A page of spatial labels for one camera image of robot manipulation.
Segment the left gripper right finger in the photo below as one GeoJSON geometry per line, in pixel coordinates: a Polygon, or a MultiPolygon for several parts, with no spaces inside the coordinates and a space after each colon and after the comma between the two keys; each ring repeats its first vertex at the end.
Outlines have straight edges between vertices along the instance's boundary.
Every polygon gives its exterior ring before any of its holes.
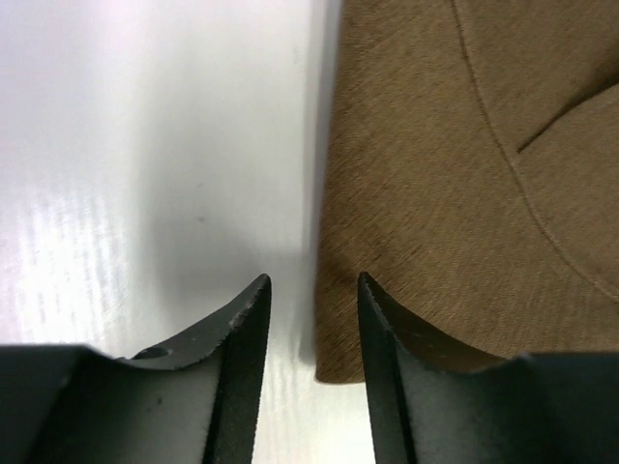
{"type": "Polygon", "coordinates": [[[369,274],[357,307],[379,463],[529,463],[528,377],[441,332],[369,274]]]}

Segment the brown cloth napkin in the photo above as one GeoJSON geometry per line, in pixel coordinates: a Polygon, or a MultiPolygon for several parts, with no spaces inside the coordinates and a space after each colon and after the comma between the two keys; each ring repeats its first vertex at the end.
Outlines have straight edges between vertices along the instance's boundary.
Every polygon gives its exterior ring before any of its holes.
{"type": "Polygon", "coordinates": [[[357,278],[489,353],[618,347],[618,5],[347,1],[316,377],[363,380],[357,278]]]}

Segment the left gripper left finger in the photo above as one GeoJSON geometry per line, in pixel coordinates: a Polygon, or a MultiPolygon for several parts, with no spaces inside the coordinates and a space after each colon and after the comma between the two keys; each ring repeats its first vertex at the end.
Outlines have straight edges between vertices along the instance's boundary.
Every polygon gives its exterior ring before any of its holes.
{"type": "Polygon", "coordinates": [[[31,463],[248,463],[269,331],[260,275],[230,303],[130,359],[55,347],[71,361],[31,463]]]}

